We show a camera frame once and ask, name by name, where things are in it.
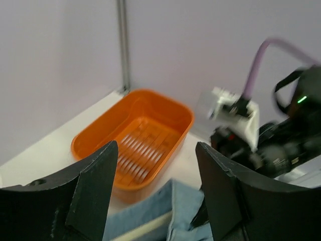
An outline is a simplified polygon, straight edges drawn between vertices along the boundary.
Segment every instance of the denim fabric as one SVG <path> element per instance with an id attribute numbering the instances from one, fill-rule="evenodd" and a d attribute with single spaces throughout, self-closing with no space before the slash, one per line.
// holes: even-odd
<path id="1" fill-rule="evenodd" d="M 146 200 L 107 217 L 103 241 L 113 240 L 170 211 L 173 215 L 169 225 L 152 230 L 137 240 L 213 241 L 209 224 L 198 228 L 190 225 L 203 198 L 201 191 L 170 180 Z"/>

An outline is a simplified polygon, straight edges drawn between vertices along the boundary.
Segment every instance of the white table surface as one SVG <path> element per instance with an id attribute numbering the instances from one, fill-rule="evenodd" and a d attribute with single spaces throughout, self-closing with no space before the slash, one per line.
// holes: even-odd
<path id="1" fill-rule="evenodd" d="M 1 179 L 2 187 L 26 185 L 73 164 L 75 160 L 70 151 L 72 139 L 121 98 L 120 94 L 112 92 L 3 164 L 0 167 L 0 187 Z M 188 133 L 182 149 L 162 176 L 155 191 L 171 178 L 200 187 L 201 178 L 195 154 L 198 141 L 204 140 Z M 127 206 L 117 198 L 111 197 L 108 214 L 116 213 Z"/>

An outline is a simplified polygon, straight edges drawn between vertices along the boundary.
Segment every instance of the white wall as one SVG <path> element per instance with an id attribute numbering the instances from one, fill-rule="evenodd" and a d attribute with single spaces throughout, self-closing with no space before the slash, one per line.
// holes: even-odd
<path id="1" fill-rule="evenodd" d="M 214 86 L 241 93 L 267 37 L 284 37 L 321 59 L 320 0 L 131 0 L 127 12 L 133 86 L 154 88 L 192 108 L 201 91 Z M 254 94 L 262 123 L 281 118 L 272 89 L 299 66 L 268 49 Z"/>
<path id="2" fill-rule="evenodd" d="M 121 86 L 116 0 L 1 1 L 0 33 L 0 164 Z"/>

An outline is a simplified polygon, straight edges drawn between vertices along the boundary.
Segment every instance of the camera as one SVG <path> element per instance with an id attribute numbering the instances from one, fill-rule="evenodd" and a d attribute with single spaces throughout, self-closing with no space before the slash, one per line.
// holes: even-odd
<path id="1" fill-rule="evenodd" d="M 296 80 L 290 104 L 283 105 L 277 92 Z M 255 152 L 228 127 L 215 129 L 211 135 L 211 146 L 231 160 L 271 178 L 290 172 L 321 154 L 320 93 L 320 66 L 296 70 L 280 81 L 273 93 L 276 106 L 287 119 L 260 127 Z M 240 113 L 248 113 L 245 105 L 236 107 Z"/>

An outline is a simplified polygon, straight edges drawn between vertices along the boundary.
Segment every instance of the black mechanical part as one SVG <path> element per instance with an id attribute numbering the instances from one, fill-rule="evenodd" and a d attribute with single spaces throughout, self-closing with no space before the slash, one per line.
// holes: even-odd
<path id="1" fill-rule="evenodd" d="M 26 186 L 0 189 L 1 240 L 101 241 L 117 157 L 110 142 Z"/>
<path id="2" fill-rule="evenodd" d="M 205 143 L 196 155 L 214 240 L 321 240 L 321 189 L 265 177 Z"/>
<path id="3" fill-rule="evenodd" d="M 224 104 L 222 110 L 231 114 L 231 115 L 239 115 L 245 118 L 249 118 L 251 112 L 249 111 L 247 105 L 250 101 L 243 96 L 241 96 L 235 103 L 232 105 Z"/>

